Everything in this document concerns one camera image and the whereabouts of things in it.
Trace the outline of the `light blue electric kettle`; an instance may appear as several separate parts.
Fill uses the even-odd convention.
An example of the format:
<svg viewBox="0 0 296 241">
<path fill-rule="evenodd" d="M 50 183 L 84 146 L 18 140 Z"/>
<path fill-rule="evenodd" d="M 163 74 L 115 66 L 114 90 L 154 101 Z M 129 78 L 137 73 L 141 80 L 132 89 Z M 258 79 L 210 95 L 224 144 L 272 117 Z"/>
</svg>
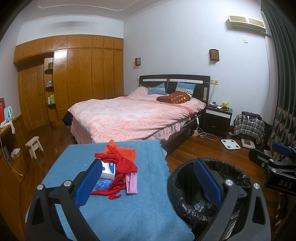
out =
<svg viewBox="0 0 296 241">
<path fill-rule="evenodd" d="M 4 108 L 4 120 L 11 121 L 13 119 L 13 110 L 11 106 Z"/>
</svg>

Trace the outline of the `wall lamp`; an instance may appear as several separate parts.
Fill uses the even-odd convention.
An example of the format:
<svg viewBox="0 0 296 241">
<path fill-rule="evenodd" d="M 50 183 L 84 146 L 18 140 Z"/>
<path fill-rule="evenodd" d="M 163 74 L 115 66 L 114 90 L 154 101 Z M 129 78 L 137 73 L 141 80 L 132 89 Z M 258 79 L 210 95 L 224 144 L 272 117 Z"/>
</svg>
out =
<svg viewBox="0 0 296 241">
<path fill-rule="evenodd" d="M 210 49 L 209 50 L 209 57 L 210 57 L 210 61 L 219 62 L 220 61 L 219 50 Z"/>
<path fill-rule="evenodd" d="M 135 62 L 135 66 L 137 66 L 137 67 L 140 66 L 142 63 L 140 57 L 135 58 L 134 62 Z"/>
</svg>

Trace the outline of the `right blue pillow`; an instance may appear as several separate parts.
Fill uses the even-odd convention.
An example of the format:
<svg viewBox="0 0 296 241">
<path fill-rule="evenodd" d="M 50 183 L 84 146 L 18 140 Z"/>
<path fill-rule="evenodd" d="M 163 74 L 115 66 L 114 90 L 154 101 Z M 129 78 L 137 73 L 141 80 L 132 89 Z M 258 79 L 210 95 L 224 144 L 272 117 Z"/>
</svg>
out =
<svg viewBox="0 0 296 241">
<path fill-rule="evenodd" d="M 193 95 L 195 86 L 196 84 L 193 84 L 193 83 L 178 82 L 176 86 L 176 91 Z"/>
</svg>

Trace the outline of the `white bathroom scale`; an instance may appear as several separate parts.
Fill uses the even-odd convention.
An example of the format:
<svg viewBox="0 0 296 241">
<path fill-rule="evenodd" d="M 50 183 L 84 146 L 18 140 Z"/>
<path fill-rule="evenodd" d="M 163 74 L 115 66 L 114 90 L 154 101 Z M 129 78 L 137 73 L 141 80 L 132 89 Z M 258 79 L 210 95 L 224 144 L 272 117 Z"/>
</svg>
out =
<svg viewBox="0 0 296 241">
<path fill-rule="evenodd" d="M 239 150 L 239 149 L 241 149 L 240 145 L 233 139 L 222 139 L 221 143 L 222 143 L 222 145 L 224 145 L 224 147 L 227 150 Z"/>
</svg>

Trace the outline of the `white wooden stool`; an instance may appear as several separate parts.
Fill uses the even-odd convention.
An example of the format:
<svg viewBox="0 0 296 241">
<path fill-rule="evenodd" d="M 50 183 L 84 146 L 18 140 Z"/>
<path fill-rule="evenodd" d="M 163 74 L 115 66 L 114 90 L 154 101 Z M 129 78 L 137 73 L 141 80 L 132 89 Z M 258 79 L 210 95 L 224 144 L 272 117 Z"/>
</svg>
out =
<svg viewBox="0 0 296 241">
<path fill-rule="evenodd" d="M 36 150 L 44 151 L 39 138 L 39 136 L 34 136 L 25 144 L 29 150 L 30 157 L 35 160 L 37 159 Z"/>
</svg>

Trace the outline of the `pink cloth strip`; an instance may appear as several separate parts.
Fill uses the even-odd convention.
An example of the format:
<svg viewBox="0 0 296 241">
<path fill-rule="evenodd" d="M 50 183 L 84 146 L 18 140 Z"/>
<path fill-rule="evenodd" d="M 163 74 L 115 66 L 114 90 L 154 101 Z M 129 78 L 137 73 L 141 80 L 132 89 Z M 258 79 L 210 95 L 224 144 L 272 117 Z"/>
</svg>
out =
<svg viewBox="0 0 296 241">
<path fill-rule="evenodd" d="M 137 191 L 137 173 L 130 172 L 125 176 L 126 179 L 126 192 L 128 194 L 138 194 Z"/>
</svg>

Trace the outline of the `wooden side cabinet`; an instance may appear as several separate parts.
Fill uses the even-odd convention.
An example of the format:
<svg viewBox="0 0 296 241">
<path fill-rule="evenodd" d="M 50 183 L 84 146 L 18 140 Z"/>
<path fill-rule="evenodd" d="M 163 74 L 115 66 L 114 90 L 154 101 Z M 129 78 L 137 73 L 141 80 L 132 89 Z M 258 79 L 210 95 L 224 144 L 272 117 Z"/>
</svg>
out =
<svg viewBox="0 0 296 241">
<path fill-rule="evenodd" d="M 1 128 L 1 217 L 18 240 L 25 239 L 20 198 L 21 184 L 28 170 L 25 158 L 28 152 L 25 142 L 28 131 L 22 115 L 13 119 L 11 126 Z"/>
</svg>

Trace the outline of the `black bed headboard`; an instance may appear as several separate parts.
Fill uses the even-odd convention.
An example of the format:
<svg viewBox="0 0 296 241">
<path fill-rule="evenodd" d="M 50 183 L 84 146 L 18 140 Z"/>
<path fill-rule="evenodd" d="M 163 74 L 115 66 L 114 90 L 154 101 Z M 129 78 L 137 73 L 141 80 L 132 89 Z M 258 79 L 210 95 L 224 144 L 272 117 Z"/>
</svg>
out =
<svg viewBox="0 0 296 241">
<path fill-rule="evenodd" d="M 194 84 L 194 92 L 192 97 L 209 103 L 210 92 L 210 76 L 203 75 L 187 75 L 187 74 L 159 74 L 159 75 L 143 75 L 139 77 L 139 86 L 155 87 L 164 83 L 166 93 L 171 94 L 176 90 L 177 83 Z"/>
</svg>

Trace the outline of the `red fabric bow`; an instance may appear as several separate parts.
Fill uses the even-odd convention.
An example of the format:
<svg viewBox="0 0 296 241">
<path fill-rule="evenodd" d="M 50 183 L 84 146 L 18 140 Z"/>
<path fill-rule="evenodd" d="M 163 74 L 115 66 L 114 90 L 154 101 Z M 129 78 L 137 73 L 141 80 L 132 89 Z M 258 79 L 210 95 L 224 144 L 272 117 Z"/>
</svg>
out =
<svg viewBox="0 0 296 241">
<path fill-rule="evenodd" d="M 109 150 L 109 153 L 95 153 L 94 155 L 101 161 L 115 163 L 116 176 L 112 184 L 106 190 L 92 191 L 91 195 L 105 195 L 108 196 L 110 200 L 114 200 L 121 197 L 121 194 L 119 194 L 121 190 L 126 190 L 126 174 L 130 172 L 137 173 L 137 166 L 130 160 L 122 157 L 122 155 L 113 147 L 108 145 L 106 147 Z"/>
</svg>

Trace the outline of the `left blue pillow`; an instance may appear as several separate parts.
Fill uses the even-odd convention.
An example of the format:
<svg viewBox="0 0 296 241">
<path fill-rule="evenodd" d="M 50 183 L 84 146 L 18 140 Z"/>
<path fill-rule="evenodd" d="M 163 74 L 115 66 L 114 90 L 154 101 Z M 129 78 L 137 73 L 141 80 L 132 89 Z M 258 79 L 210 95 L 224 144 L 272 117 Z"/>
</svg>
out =
<svg viewBox="0 0 296 241">
<path fill-rule="evenodd" d="M 166 95 L 166 86 L 164 83 L 161 83 L 155 87 L 149 87 L 147 95 L 151 94 L 159 94 L 159 95 Z"/>
</svg>

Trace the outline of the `right wall lamp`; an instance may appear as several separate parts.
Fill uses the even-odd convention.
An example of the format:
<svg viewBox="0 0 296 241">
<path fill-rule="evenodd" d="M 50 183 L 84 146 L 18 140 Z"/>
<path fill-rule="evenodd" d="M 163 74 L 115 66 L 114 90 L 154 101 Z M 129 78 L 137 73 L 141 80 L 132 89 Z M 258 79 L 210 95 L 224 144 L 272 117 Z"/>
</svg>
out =
<svg viewBox="0 0 296 241">
<path fill-rule="evenodd" d="M 219 62 L 220 61 L 219 50 L 210 49 L 209 50 L 209 57 L 210 57 L 210 61 Z"/>
</svg>

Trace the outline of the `wooden wardrobe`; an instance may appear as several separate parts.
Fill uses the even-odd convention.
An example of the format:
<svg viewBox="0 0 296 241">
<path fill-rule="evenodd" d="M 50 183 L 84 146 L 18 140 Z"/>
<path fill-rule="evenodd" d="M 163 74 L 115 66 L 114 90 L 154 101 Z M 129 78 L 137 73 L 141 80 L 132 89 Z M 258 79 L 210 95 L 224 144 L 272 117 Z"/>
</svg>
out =
<svg viewBox="0 0 296 241">
<path fill-rule="evenodd" d="M 28 130 L 57 125 L 75 103 L 124 94 L 123 39 L 101 35 L 40 38 L 15 48 L 18 98 Z"/>
</svg>

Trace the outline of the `white blue alcohol pad box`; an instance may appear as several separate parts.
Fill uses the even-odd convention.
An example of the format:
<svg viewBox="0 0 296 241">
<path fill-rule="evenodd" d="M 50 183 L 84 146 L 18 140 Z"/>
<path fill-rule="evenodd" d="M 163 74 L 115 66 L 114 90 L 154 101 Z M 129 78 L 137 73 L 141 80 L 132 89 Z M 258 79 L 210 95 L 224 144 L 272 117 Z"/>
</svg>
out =
<svg viewBox="0 0 296 241">
<path fill-rule="evenodd" d="M 102 162 L 102 173 L 100 178 L 114 180 L 116 176 L 116 165 L 115 163 Z"/>
</svg>

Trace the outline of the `orange foam net sleeve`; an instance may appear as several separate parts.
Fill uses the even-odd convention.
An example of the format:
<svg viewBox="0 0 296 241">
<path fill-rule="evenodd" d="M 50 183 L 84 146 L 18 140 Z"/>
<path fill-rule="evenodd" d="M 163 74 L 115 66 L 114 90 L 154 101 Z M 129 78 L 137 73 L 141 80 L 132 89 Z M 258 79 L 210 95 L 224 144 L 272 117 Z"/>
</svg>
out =
<svg viewBox="0 0 296 241">
<path fill-rule="evenodd" d="M 137 157 L 137 152 L 135 149 L 119 147 L 116 145 L 114 140 L 110 140 L 107 145 L 116 149 L 122 155 L 122 157 L 130 160 L 133 163 L 135 162 L 135 159 Z"/>
</svg>

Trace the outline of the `blue table cloth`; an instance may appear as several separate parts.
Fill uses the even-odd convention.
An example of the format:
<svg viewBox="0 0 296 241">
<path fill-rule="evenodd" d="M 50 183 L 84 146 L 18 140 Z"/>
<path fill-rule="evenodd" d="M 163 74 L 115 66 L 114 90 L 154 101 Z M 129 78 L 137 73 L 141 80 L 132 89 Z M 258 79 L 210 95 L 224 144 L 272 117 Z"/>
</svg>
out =
<svg viewBox="0 0 296 241">
<path fill-rule="evenodd" d="M 107 195 L 90 195 L 79 208 L 99 240 L 194 240 L 191 227 L 176 213 L 168 194 L 169 168 L 160 140 L 117 142 L 136 151 L 137 194 L 126 189 L 110 200 Z M 95 160 L 107 143 L 69 145 L 41 181 L 46 188 L 59 187 L 74 178 Z M 61 240 L 49 227 L 37 226 L 39 234 L 28 233 L 25 240 Z"/>
</svg>

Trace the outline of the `blue plastic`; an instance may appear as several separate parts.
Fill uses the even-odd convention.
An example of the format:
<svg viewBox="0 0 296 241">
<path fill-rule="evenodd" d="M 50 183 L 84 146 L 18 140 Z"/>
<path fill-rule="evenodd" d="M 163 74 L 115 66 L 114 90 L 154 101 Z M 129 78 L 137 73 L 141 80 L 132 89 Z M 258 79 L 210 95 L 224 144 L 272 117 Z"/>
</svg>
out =
<svg viewBox="0 0 296 241">
<path fill-rule="evenodd" d="M 112 182 L 113 180 L 111 179 L 99 178 L 95 184 L 94 191 L 106 190 L 112 184 Z"/>
</svg>

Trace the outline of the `black white nightstand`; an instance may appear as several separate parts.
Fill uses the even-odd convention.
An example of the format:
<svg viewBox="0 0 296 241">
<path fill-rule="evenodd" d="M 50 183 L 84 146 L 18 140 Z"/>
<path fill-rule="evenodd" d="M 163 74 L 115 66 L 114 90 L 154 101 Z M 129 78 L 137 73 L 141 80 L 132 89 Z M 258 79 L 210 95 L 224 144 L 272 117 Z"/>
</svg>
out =
<svg viewBox="0 0 296 241">
<path fill-rule="evenodd" d="M 232 109 L 219 109 L 208 106 L 205 109 L 203 130 L 226 138 L 232 118 Z"/>
</svg>

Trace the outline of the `yellow plush toy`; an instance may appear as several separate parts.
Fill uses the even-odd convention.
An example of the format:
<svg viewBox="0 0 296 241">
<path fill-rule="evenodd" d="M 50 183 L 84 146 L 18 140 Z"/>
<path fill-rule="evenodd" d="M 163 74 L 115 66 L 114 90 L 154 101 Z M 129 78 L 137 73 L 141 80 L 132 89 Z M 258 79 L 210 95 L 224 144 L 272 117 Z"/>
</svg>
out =
<svg viewBox="0 0 296 241">
<path fill-rule="evenodd" d="M 228 110 L 229 109 L 229 103 L 228 102 L 222 102 L 221 104 L 221 108 L 223 110 Z"/>
</svg>

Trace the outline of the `wall air conditioner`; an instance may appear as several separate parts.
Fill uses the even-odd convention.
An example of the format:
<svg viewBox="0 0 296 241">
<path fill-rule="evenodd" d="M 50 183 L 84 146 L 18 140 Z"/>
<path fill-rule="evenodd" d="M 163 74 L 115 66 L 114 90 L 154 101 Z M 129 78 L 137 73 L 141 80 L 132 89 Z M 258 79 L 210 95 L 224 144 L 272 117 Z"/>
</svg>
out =
<svg viewBox="0 0 296 241">
<path fill-rule="evenodd" d="M 262 20 L 232 15 L 228 17 L 228 20 L 234 29 L 256 32 L 262 35 L 266 34 L 266 26 Z"/>
</svg>

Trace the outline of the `black garment on bed end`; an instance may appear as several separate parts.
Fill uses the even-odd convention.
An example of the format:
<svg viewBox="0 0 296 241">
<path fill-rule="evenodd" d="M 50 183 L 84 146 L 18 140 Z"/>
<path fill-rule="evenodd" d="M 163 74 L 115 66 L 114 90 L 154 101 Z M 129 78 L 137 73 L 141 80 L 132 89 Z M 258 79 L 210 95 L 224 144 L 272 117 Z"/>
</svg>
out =
<svg viewBox="0 0 296 241">
<path fill-rule="evenodd" d="M 69 111 L 64 115 L 62 122 L 65 126 L 71 127 L 73 121 L 73 115 Z"/>
</svg>

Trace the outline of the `plaid clothes pile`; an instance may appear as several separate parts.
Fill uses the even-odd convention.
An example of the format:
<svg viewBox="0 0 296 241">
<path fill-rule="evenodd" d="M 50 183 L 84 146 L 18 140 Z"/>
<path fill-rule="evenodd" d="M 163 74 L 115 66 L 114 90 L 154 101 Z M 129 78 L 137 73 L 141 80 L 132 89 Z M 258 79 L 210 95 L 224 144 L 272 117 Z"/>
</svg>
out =
<svg viewBox="0 0 296 241">
<path fill-rule="evenodd" d="M 240 134 L 247 135 L 256 140 L 257 144 L 263 144 L 265 136 L 265 123 L 261 116 L 246 115 L 243 112 L 236 116 L 233 121 L 233 134 L 238 136 Z"/>
</svg>

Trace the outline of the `blue pillow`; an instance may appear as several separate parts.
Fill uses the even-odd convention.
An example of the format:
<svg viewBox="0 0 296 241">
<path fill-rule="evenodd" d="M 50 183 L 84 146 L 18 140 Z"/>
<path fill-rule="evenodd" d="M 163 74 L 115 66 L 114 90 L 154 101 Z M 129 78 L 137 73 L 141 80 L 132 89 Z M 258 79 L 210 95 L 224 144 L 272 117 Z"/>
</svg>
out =
<svg viewBox="0 0 296 241">
<path fill-rule="evenodd" d="M 196 84 L 193 84 L 193 83 L 178 82 L 176 86 L 176 91 L 193 95 L 195 86 Z"/>
<path fill-rule="evenodd" d="M 155 87 L 149 87 L 147 95 L 151 94 L 159 94 L 159 95 L 166 95 L 166 86 L 164 83 L 161 83 Z"/>
</svg>

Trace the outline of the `dark patterned curtain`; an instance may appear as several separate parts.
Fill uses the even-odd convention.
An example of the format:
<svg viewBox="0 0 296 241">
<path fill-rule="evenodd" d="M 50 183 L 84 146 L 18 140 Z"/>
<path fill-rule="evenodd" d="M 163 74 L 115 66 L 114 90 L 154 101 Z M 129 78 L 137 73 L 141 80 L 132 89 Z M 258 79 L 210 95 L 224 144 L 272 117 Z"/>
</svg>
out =
<svg viewBox="0 0 296 241">
<path fill-rule="evenodd" d="M 295 26 L 275 1 L 262 1 L 276 52 L 278 94 L 269 143 L 295 149 Z"/>
</svg>

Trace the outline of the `left wall lamp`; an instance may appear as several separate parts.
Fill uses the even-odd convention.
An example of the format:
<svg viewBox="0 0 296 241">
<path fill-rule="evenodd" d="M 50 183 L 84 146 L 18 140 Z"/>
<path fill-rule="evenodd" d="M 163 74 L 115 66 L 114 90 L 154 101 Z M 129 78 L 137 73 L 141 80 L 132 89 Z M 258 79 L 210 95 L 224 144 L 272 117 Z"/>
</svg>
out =
<svg viewBox="0 0 296 241">
<path fill-rule="evenodd" d="M 137 66 L 137 67 L 140 66 L 142 63 L 140 57 L 135 58 L 134 62 L 135 62 L 135 66 Z"/>
</svg>

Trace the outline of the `red picture box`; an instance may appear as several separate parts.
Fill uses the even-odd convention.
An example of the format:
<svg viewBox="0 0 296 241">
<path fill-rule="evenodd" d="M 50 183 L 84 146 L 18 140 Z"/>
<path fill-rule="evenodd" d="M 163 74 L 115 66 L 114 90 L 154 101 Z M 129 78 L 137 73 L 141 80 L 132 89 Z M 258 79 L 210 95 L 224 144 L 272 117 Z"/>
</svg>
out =
<svg viewBox="0 0 296 241">
<path fill-rule="evenodd" d="M 6 107 L 5 100 L 3 97 L 0 98 L 0 120 L 1 123 L 4 121 L 4 109 Z"/>
</svg>

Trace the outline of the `pink quilt bed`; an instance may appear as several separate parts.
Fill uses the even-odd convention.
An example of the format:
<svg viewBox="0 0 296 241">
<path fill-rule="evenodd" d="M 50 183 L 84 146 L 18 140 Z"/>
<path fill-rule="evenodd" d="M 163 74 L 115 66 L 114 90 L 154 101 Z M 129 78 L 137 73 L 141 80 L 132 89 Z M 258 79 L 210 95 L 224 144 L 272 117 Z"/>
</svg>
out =
<svg viewBox="0 0 296 241">
<path fill-rule="evenodd" d="M 138 87 L 128 96 L 78 102 L 68 110 L 73 116 L 71 133 L 78 144 L 166 141 L 206 107 L 194 97 L 177 104 L 159 102 L 158 97 Z"/>
</svg>

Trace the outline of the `brown dotted pillow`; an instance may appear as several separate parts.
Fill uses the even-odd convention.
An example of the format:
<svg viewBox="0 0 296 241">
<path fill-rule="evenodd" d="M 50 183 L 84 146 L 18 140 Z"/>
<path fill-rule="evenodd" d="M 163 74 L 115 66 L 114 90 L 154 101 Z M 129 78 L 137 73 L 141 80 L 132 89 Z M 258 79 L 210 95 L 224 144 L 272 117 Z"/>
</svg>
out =
<svg viewBox="0 0 296 241">
<path fill-rule="evenodd" d="M 170 104 L 181 104 L 189 101 L 192 98 L 191 94 L 181 92 L 181 91 L 175 91 L 171 93 L 170 95 L 162 95 L 157 97 L 157 101 L 163 102 L 163 103 L 170 103 Z"/>
</svg>

